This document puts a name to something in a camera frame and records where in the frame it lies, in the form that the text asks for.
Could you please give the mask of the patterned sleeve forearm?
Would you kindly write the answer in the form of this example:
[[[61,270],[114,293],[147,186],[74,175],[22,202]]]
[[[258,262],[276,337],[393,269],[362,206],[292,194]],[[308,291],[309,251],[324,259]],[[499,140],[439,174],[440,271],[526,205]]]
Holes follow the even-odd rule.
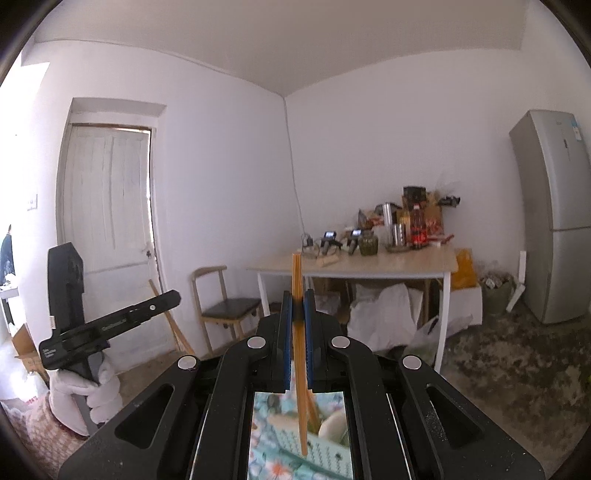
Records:
[[[10,407],[6,402],[1,406],[25,448],[51,479],[58,477],[63,463],[87,440],[55,417],[49,393],[25,405],[24,410]]]

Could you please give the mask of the white gloved left hand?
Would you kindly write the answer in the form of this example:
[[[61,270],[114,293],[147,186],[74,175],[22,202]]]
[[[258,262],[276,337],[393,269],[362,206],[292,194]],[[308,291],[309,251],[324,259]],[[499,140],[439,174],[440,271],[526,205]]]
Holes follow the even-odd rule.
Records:
[[[50,373],[49,405],[54,417],[82,437],[91,435],[88,425],[110,421],[123,406],[120,381],[107,356],[98,368],[98,382],[68,370]]]

